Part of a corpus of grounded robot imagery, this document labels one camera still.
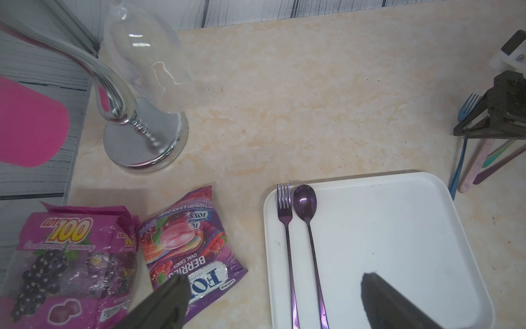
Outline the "pink handled silver spoon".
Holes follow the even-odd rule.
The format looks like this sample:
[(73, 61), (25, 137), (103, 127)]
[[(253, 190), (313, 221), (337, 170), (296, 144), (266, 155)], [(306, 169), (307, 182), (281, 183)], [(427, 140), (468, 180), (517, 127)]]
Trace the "pink handled silver spoon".
[(483, 139), (474, 156), (470, 165), (468, 166), (467, 173), (464, 175), (464, 178), (460, 181), (458, 186), (458, 191), (460, 193), (468, 192), (471, 187), (474, 185), (475, 178), (482, 170), (482, 165), (488, 157), (489, 153), (493, 149), (495, 140), (492, 138)]

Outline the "chrome glass holder stand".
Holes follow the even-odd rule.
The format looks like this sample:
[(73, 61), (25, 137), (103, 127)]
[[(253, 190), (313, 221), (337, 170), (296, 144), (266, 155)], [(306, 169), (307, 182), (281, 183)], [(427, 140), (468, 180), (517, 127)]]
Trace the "chrome glass holder stand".
[(87, 51), (46, 36), (16, 19), (1, 2), (1, 30), (31, 45), (58, 53), (87, 72), (95, 86), (98, 108), (108, 122), (104, 148), (120, 168), (146, 174), (165, 168), (188, 139), (186, 115), (161, 111), (145, 97), (135, 98), (123, 78)]

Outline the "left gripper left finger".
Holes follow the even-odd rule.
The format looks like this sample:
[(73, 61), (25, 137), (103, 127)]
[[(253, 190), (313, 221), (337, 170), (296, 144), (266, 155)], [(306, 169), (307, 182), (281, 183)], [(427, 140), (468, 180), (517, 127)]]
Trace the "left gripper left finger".
[(190, 297), (188, 277), (174, 275), (114, 328), (183, 328)]

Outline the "white plastic tray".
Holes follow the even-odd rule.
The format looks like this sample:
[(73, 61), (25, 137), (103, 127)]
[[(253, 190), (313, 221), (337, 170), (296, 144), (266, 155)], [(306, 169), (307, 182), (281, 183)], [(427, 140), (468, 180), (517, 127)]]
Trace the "white plastic tray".
[[(445, 184), (426, 172), (313, 184), (311, 221), (331, 328), (368, 328), (361, 299), (375, 272), (444, 328), (493, 328), (495, 312)], [(272, 326), (292, 326), (286, 235), (277, 195), (264, 206)], [(306, 224), (289, 225), (299, 322), (320, 326)]]

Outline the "pink plastic wine glass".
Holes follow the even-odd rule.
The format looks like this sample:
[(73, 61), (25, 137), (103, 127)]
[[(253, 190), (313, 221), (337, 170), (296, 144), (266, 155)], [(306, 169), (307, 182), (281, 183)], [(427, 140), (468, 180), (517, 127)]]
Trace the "pink plastic wine glass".
[(1, 162), (38, 167), (64, 145), (70, 119), (59, 101), (1, 77)]

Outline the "purple metal spoon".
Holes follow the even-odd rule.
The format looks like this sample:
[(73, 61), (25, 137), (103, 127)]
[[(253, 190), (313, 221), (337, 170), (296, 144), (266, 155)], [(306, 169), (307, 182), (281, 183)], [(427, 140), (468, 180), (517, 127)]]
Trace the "purple metal spoon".
[(329, 329), (329, 322), (325, 301), (323, 298), (323, 290), (321, 280), (319, 277), (319, 268), (316, 259), (315, 242), (312, 233), (311, 221), (316, 214), (317, 197), (315, 190), (309, 185), (299, 185), (293, 193), (293, 206), (298, 217), (306, 224), (310, 240), (310, 248), (312, 254), (312, 262), (315, 273), (316, 294), (318, 300), (318, 310), (320, 325), (322, 329)]

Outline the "purple Fox's candy bag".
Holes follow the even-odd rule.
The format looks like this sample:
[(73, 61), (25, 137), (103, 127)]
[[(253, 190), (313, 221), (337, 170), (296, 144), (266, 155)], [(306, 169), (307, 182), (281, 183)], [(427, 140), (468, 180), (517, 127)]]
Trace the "purple Fox's candy bag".
[(190, 193), (138, 230), (153, 289), (174, 275), (187, 276), (190, 300), (185, 322), (226, 294), (247, 270), (230, 248), (212, 201), (212, 187)]

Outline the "pink Lot 100 gummy bag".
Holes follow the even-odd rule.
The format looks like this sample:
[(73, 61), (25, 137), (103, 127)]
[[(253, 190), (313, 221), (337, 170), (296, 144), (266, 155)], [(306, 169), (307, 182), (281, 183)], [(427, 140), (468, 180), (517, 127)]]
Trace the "pink Lot 100 gummy bag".
[(115, 327), (132, 298), (139, 226), (124, 206), (32, 213), (1, 286), (1, 327)]

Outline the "dark handled purple spoon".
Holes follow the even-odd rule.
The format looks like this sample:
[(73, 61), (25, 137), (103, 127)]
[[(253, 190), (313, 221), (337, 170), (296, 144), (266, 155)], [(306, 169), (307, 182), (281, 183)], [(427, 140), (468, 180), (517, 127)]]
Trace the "dark handled purple spoon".
[(499, 161), (497, 164), (483, 170), (480, 174), (478, 174), (474, 180), (474, 185), (479, 185), (483, 181), (485, 181), (487, 178), (489, 178), (491, 175), (493, 175), (496, 171), (507, 165), (509, 162), (517, 158), (518, 156), (525, 153), (525, 145), (523, 145), (521, 148), (515, 150), (508, 156), (506, 156), (503, 160)]

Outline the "clear wine glass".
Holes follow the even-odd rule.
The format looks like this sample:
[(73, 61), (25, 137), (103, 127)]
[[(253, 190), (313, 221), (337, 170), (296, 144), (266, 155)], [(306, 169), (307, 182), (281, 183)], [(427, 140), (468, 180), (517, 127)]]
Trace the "clear wine glass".
[(190, 109), (196, 90), (183, 45), (156, 15), (128, 1), (110, 1), (104, 42), (128, 83), (160, 110)]

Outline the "blue handled fork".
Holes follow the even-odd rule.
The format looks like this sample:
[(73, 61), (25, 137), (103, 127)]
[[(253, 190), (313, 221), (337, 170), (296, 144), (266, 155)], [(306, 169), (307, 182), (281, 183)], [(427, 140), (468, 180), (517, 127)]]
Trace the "blue handled fork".
[[(478, 104), (478, 102), (479, 102), (479, 100), (481, 98), (482, 97), (480, 95), (474, 94), (474, 93), (472, 93), (468, 97), (468, 99), (465, 101), (465, 103), (461, 107), (460, 112), (458, 113), (458, 121), (459, 122), (462, 122), (463, 120), (465, 120), (469, 116), (469, 114), (476, 107), (476, 105)], [(465, 153), (466, 153), (467, 142), (468, 142), (468, 140), (466, 138), (464, 138), (463, 142), (462, 142), (460, 158), (459, 158), (456, 170), (455, 170), (455, 172), (453, 174), (453, 178), (451, 179), (451, 183), (449, 185), (449, 193), (450, 193), (450, 196), (451, 196), (452, 200), (455, 200), (455, 198), (456, 198), (458, 184), (460, 182), (460, 174), (462, 172), (462, 167), (463, 167), (463, 164), (464, 164), (464, 157), (465, 157)]]

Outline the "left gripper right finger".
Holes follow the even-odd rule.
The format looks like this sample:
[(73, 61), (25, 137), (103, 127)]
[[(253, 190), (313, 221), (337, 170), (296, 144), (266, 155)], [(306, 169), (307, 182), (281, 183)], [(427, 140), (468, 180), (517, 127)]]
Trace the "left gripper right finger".
[(376, 273), (363, 275), (361, 298), (372, 329), (441, 328)]

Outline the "purple metal fork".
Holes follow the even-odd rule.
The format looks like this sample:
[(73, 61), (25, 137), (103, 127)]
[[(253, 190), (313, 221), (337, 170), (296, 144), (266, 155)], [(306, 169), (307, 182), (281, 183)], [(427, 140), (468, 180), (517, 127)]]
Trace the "purple metal fork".
[(277, 205), (278, 205), (278, 219), (282, 222), (285, 228), (286, 235), (286, 249), (288, 257), (288, 271), (290, 283), (290, 299), (291, 299), (291, 313), (292, 313), (292, 328), (300, 329), (299, 313), (297, 306), (297, 297), (295, 292), (295, 282), (293, 274), (293, 260), (290, 245), (290, 231), (289, 224), (293, 219), (292, 197), (290, 195), (289, 184), (277, 185)]

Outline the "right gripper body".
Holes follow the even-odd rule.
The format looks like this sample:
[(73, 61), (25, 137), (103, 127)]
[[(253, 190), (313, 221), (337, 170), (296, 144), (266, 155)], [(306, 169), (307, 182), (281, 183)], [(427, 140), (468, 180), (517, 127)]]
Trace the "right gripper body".
[(456, 137), (525, 139), (525, 78), (504, 71), (494, 78), (470, 115), (453, 129)]

